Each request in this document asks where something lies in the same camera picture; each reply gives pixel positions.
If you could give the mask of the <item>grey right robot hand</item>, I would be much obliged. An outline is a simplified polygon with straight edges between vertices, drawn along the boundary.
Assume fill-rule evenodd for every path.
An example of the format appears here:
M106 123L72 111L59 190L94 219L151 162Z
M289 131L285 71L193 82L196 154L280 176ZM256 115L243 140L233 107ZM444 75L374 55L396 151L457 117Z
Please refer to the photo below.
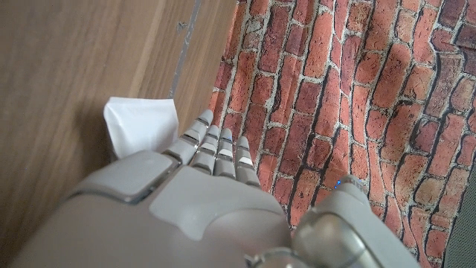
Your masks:
M204 111L165 151L90 174L13 259L13 267L416 267L341 177L291 231L260 187L248 139Z

